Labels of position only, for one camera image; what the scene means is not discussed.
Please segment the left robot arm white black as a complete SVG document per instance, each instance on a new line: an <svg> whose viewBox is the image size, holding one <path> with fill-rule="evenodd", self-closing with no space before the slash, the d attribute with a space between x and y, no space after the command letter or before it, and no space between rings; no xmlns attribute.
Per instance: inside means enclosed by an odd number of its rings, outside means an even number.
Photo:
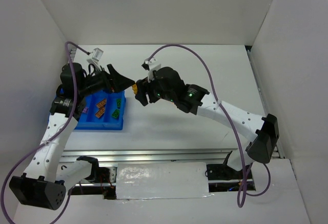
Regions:
<svg viewBox="0 0 328 224"><path fill-rule="evenodd" d="M87 75L81 64L66 64L60 74L61 84L52 102L48 126L33 158L21 176L12 176L9 187L22 205L57 210L65 194L79 181L95 181L99 162L80 156L59 172L58 165L68 138L77 126L86 106L86 97L99 91L119 93L134 81L119 74L111 64L107 70Z"/></svg>

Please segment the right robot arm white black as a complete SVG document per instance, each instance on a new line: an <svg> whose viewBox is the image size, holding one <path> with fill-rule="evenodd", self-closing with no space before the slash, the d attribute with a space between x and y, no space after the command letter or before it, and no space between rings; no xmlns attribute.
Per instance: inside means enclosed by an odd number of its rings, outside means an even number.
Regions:
<svg viewBox="0 0 328 224"><path fill-rule="evenodd" d="M160 99L170 101L184 113L209 118L245 137L247 143L241 146L241 152L232 152L225 160L225 164L235 171L253 162L268 164L272 158L279 138L276 116L253 114L216 100L207 89L184 83L178 72L170 67L155 71L152 78L138 80L135 98L143 106Z"/></svg>

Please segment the yellow lego brick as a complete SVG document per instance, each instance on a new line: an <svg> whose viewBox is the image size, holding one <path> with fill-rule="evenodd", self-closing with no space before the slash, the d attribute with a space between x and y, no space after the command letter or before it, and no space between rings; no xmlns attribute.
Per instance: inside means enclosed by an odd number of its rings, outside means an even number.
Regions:
<svg viewBox="0 0 328 224"><path fill-rule="evenodd" d="M138 92L138 88L137 88L137 85L136 85L136 84L134 84L134 85L132 86L132 89L133 89L133 93L134 93L134 95L136 95L136 94L137 94L137 92Z"/></svg>

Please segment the orange lego plate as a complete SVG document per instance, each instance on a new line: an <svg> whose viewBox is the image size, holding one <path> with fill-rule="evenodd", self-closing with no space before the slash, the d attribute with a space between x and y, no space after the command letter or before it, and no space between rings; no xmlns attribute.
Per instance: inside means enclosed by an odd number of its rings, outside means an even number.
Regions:
<svg viewBox="0 0 328 224"><path fill-rule="evenodd" d="M98 109L98 111L95 113L95 117L100 119L104 115L105 110L106 110L105 107Z"/></svg>
<svg viewBox="0 0 328 224"><path fill-rule="evenodd" d="M99 102L96 104L96 107L97 107L98 109L100 109L100 108L104 107L104 106L106 105L106 103L107 103L107 100L104 98L103 100L99 101Z"/></svg>

